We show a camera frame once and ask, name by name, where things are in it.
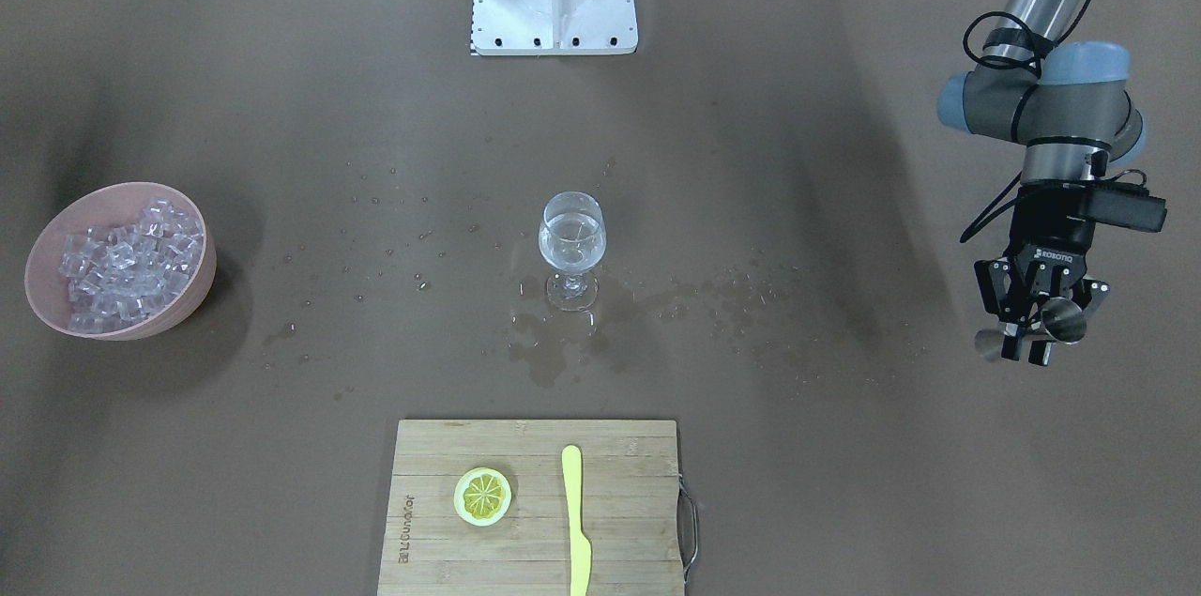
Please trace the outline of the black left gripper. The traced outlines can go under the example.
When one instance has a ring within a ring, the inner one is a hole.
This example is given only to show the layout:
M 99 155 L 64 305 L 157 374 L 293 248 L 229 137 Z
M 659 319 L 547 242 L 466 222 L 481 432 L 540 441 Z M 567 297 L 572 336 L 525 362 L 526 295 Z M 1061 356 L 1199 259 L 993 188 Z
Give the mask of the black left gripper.
M 1036 184 L 1022 186 L 994 208 L 994 216 L 1010 211 L 1009 242 L 998 258 L 974 263 L 982 309 L 993 315 L 991 329 L 978 330 L 974 345 L 982 359 L 1020 360 L 1024 351 L 1024 309 L 1035 306 L 1026 326 L 1026 360 L 1048 366 L 1056 344 L 1072 346 L 1085 340 L 1089 318 L 1111 292 L 1111 285 L 1092 278 L 1087 254 L 1097 222 L 1085 217 L 1085 201 L 1094 184 Z

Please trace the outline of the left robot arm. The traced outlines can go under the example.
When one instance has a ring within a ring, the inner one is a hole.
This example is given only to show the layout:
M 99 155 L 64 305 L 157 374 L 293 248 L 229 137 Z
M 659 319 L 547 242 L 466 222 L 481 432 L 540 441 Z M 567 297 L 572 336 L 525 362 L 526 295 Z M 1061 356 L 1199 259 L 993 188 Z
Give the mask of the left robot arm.
M 1085 340 L 1109 284 L 1087 267 L 1098 225 L 1163 231 L 1166 203 L 1133 169 L 1147 141 L 1127 90 L 1130 54 L 1111 41 L 1071 41 L 1092 0 L 1009 0 L 979 16 L 994 30 L 974 47 L 974 68 L 948 79 L 936 112 L 948 127 L 1024 149 L 1012 181 L 966 226 L 968 242 L 1010 216 L 1003 254 L 974 266 L 996 329 L 976 348 L 992 359 L 1048 365 L 1054 346 Z

